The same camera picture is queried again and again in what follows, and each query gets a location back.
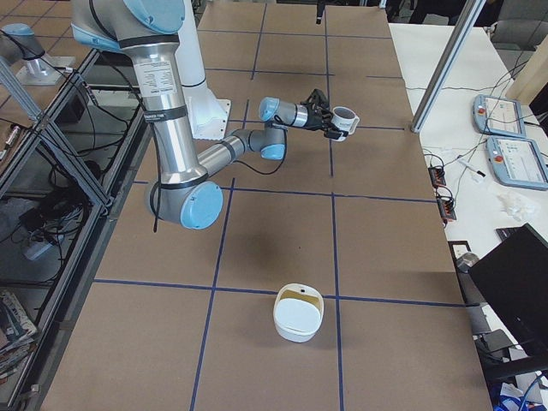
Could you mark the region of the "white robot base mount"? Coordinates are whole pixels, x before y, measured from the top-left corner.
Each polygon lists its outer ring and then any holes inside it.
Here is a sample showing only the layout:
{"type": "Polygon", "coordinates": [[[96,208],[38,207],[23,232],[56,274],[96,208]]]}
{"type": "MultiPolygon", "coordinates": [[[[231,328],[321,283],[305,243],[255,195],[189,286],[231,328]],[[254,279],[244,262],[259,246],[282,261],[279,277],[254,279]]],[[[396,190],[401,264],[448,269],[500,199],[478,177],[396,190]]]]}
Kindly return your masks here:
{"type": "Polygon", "coordinates": [[[220,98],[188,100],[188,116],[195,140],[222,140],[225,136],[231,101],[220,98]]]}

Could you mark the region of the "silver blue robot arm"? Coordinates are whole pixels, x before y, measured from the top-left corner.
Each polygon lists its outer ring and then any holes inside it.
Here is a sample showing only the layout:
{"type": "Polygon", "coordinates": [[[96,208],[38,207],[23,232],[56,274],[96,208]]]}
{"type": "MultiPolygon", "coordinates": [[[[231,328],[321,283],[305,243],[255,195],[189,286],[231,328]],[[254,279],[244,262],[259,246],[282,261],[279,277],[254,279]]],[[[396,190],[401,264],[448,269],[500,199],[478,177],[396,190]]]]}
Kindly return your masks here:
{"type": "Polygon", "coordinates": [[[75,1],[72,30],[83,45],[131,59],[144,118],[157,142],[158,181],[149,186],[147,207],[187,229],[217,220],[223,193],[209,178],[245,152],[282,162],[288,128],[320,130],[343,141],[359,121],[345,107],[331,108],[318,89],[299,104],[266,97],[259,105],[263,129],[237,129],[197,153],[198,131],[223,119],[226,110],[207,87],[190,2],[75,1]]]}
{"type": "MultiPolygon", "coordinates": [[[[185,45],[182,36],[184,33],[195,31],[194,11],[199,11],[199,19],[203,12],[202,1],[168,1],[168,5],[185,6],[185,20],[182,28],[179,30],[181,44],[176,51],[176,64],[179,75],[183,80],[183,69],[185,64],[183,58],[183,46],[185,45]]],[[[61,78],[64,72],[68,73],[72,69],[75,57],[52,57],[47,54],[45,48],[35,36],[34,31],[22,22],[6,24],[1,27],[1,58],[8,65],[16,64],[20,60],[27,65],[28,78],[23,83],[27,85],[53,85],[58,78],[61,78]]]]}

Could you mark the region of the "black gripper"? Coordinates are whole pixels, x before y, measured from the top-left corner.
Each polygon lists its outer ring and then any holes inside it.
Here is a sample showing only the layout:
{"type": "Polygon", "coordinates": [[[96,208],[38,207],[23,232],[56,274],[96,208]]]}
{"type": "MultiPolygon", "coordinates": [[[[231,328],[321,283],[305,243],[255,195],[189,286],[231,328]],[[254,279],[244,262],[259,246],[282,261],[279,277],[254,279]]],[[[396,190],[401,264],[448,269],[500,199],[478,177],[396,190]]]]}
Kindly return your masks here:
{"type": "MultiPolygon", "coordinates": [[[[322,23],[324,13],[325,0],[317,0],[315,21],[317,25],[322,23]]],[[[329,140],[346,140],[348,137],[348,133],[346,131],[329,128],[333,113],[330,110],[329,99],[321,90],[314,89],[306,100],[300,102],[300,106],[305,108],[305,112],[307,114],[307,119],[301,126],[302,128],[311,131],[323,130],[324,137],[329,140]]]]}

